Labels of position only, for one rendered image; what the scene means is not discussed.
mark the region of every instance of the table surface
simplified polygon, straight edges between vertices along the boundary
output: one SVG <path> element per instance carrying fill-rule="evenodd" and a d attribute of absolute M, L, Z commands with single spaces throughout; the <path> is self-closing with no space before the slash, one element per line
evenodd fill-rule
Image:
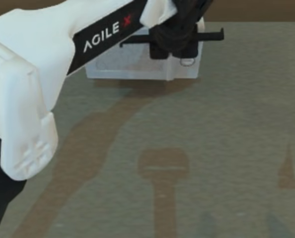
<path fill-rule="evenodd" d="M 221 26 L 199 79 L 67 79 L 0 238 L 295 238 L 295 23 Z"/>

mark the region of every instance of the agile x logo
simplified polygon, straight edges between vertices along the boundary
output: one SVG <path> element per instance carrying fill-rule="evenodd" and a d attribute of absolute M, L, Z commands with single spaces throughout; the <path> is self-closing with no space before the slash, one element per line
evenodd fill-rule
<path fill-rule="evenodd" d="M 87 40 L 83 48 L 83 53 L 86 53 L 88 50 L 92 50 L 93 47 L 98 46 L 101 42 L 109 39 L 110 37 L 118 34 L 120 26 L 123 28 L 128 27 L 132 23 L 132 15 L 128 14 L 123 18 L 122 21 L 116 21 L 110 27 L 103 29 L 100 33 L 93 35 L 91 40 Z"/>

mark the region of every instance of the robotic arm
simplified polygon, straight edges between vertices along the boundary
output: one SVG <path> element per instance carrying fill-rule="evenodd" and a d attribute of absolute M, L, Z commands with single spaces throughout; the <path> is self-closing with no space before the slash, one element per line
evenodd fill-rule
<path fill-rule="evenodd" d="M 114 45 L 149 44 L 152 59 L 197 56 L 212 0 L 66 0 L 0 16 L 0 166 L 13 180 L 46 167 L 58 144 L 52 109 L 67 76 Z M 143 26 L 148 36 L 132 36 Z"/>

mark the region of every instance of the red x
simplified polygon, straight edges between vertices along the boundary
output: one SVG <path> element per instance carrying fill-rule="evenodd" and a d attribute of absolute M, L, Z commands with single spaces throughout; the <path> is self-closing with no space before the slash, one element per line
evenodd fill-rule
<path fill-rule="evenodd" d="M 123 26 L 126 27 L 131 24 L 131 15 L 128 15 L 123 18 Z"/>

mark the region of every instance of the white box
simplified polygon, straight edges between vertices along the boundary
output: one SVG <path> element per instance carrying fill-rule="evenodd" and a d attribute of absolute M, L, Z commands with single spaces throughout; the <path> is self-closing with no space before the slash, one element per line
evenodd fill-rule
<path fill-rule="evenodd" d="M 198 23 L 198 31 L 204 32 L 204 20 Z M 135 34 L 147 34 L 143 28 Z M 100 79 L 151 79 L 173 80 L 175 78 L 197 78 L 203 42 L 199 43 L 199 54 L 191 66 L 183 66 L 182 60 L 170 56 L 166 60 L 149 58 L 148 44 L 115 45 L 86 65 L 88 78 Z"/>

